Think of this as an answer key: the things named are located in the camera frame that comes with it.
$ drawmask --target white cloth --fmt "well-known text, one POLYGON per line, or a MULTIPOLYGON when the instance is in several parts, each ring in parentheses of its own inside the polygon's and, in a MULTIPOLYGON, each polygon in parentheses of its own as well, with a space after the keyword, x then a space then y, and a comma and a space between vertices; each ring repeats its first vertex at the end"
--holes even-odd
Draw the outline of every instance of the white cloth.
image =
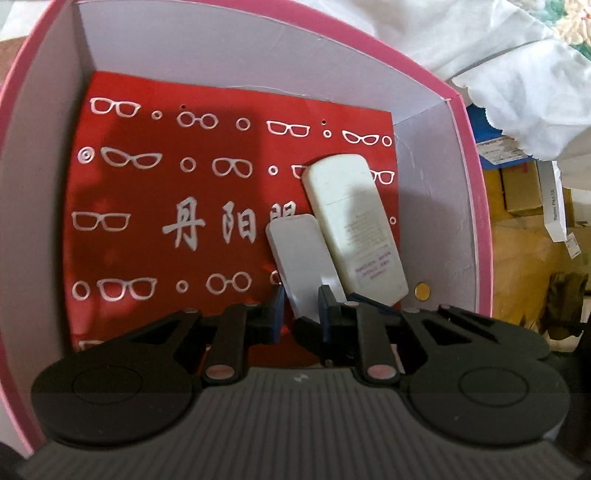
POLYGON ((380 39, 443 80, 552 32, 508 0, 298 0, 380 39))
MULTIPOLYGON (((570 170, 590 165, 591 190, 591 62, 523 9, 508 0, 298 1, 382 40, 443 80, 453 78, 526 153, 579 157, 570 170)), ((563 180, 568 186, 570 179, 563 180)))
POLYGON ((516 48, 453 79, 489 123, 528 155, 557 158, 591 126, 591 62, 548 39, 516 48))

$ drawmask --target blue box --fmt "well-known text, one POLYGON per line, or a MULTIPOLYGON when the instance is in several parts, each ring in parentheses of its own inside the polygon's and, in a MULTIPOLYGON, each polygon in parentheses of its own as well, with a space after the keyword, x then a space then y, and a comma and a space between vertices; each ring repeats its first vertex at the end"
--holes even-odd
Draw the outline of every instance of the blue box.
POLYGON ((515 140, 503 135, 501 130, 491 127, 483 108, 470 105, 466 110, 483 170, 496 170, 534 160, 519 149, 515 140))

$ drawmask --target glasses illustration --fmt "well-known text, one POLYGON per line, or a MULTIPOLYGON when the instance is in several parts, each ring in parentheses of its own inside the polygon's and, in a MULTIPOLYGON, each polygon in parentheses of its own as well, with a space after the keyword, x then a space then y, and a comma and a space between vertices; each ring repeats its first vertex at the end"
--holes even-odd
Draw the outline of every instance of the glasses illustration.
POLYGON ((107 232, 122 232, 129 225, 129 217, 131 217, 130 213, 72 212, 72 222, 74 223, 74 228, 81 232, 91 232, 96 230, 96 228, 99 226, 99 223, 107 232), (109 226, 107 225, 107 219, 123 219, 124 225, 114 226, 113 224, 120 224, 120 222, 112 222, 111 226, 109 226))
POLYGON ((109 113, 115 107, 115 113, 123 118, 131 118, 142 108, 135 102, 116 102, 110 98, 94 97, 90 99, 90 111, 97 115, 109 113))
POLYGON ((287 132, 290 133, 292 137, 307 137, 308 133, 310 133, 310 126, 309 125, 299 125, 299 124, 285 124, 283 122, 275 122, 273 120, 267 120, 267 129, 273 135, 285 135, 287 132))
POLYGON ((379 179, 379 182, 382 185, 390 185, 394 181, 394 176, 396 172, 390 170, 382 170, 382 171, 373 171, 370 170, 372 179, 375 181, 376 178, 379 179))
POLYGON ((202 116, 195 116, 195 114, 193 112, 180 112, 179 115, 177 116, 177 123, 183 128, 192 127, 195 124, 195 122, 199 122, 199 125, 201 125, 201 128, 204 128, 205 130, 211 130, 212 128, 216 128, 217 124, 219 123, 219 120, 217 119, 217 117, 213 113, 204 113, 202 116), (189 117, 190 123, 185 123, 183 121, 183 117, 185 115, 187 115, 189 117), (211 118, 213 121, 213 125, 206 124, 205 123, 206 118, 211 118))
POLYGON ((240 178, 242 179, 247 179, 248 177, 250 177, 252 175, 252 163, 249 162, 248 160, 243 160, 241 158, 226 158, 226 157, 222 157, 222 158, 216 158, 213 162, 212 162, 212 170, 215 173, 216 177, 225 177, 226 175, 228 175, 232 170, 234 171, 234 173, 236 173, 236 175, 238 175, 240 178), (226 171, 219 171, 217 169, 217 164, 218 162, 227 162, 228 163, 228 169, 226 171), (246 165, 246 167, 248 168, 248 173, 243 173, 238 169, 238 165, 246 165))
POLYGON ((140 155, 129 155, 122 150, 117 150, 116 148, 111 147, 102 147, 100 149, 100 154, 104 161, 112 167, 125 167, 129 162, 131 162, 135 165, 135 168, 139 168, 140 170, 148 170, 149 168, 153 168, 158 165, 160 160, 162 160, 161 153, 142 153, 140 155), (145 164, 140 163, 140 160, 142 159, 146 159, 148 162, 145 164))
POLYGON ((228 280, 226 277, 224 277, 220 273, 214 273, 214 274, 209 275, 209 278, 207 279, 205 287, 209 290, 209 293, 212 293, 213 295, 221 295, 222 293, 224 293, 226 291, 226 288, 228 287, 228 285, 231 285, 232 288, 234 290, 236 290, 238 293, 244 293, 249 288, 251 288, 251 284, 252 284, 252 278, 246 272, 238 272, 238 273, 234 274, 234 276, 232 277, 231 280, 228 280), (236 283, 236 280, 239 277, 243 277, 246 279, 246 287, 238 286, 238 284, 236 283), (214 278, 219 278, 222 281, 223 287, 221 290, 215 290, 215 288, 212 287, 212 280, 214 278))
POLYGON ((103 278, 96 282, 96 286, 99 287, 100 296, 104 301, 120 301, 125 296, 125 290, 129 289, 129 294, 134 300, 148 300, 154 296, 156 290, 156 284, 158 280, 152 277, 141 277, 133 280, 121 280, 120 278, 103 278), (150 293, 148 295, 140 295, 137 293, 136 288, 139 288, 140 284, 149 284, 150 293), (117 295, 111 295, 113 288, 116 290, 121 289, 117 295))
POLYGON ((379 135, 366 135, 364 137, 360 137, 358 134, 354 134, 348 130, 341 130, 341 133, 343 134, 343 138, 353 145, 358 144, 359 142, 363 142, 365 145, 375 145, 379 140, 379 135))
POLYGON ((301 180, 301 176, 304 174, 304 172, 308 170, 308 167, 306 165, 292 165, 291 166, 291 173, 293 173, 293 176, 295 178, 297 178, 298 180, 301 180))

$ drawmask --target white sticker label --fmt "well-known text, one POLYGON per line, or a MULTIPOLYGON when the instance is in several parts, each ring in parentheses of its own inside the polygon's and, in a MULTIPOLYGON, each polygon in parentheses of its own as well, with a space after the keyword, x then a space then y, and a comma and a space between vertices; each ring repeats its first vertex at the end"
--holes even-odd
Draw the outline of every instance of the white sticker label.
POLYGON ((476 144, 478 153, 493 165, 508 161, 521 160, 527 155, 519 149, 517 142, 511 137, 502 136, 476 144))
POLYGON ((367 285, 391 268, 393 254, 392 248, 389 245, 385 245, 359 259, 355 267, 355 275, 357 276, 359 285, 367 285))
POLYGON ((581 249, 577 239, 574 237, 574 233, 571 232, 566 236, 566 242, 564 244, 566 245, 566 250, 569 251, 570 258, 578 257, 581 254, 581 249))

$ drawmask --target gray ribbed surface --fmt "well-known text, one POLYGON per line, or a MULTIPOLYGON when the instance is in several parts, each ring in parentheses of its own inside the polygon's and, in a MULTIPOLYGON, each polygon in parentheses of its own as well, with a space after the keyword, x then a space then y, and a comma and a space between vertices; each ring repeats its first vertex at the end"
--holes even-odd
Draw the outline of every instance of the gray ribbed surface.
POLYGON ((207 389, 175 428, 111 452, 50 443, 26 480, 571 480, 581 470, 547 442, 481 450, 419 424, 393 390, 348 369, 251 369, 207 389), (302 382, 300 374, 307 376, 302 382))

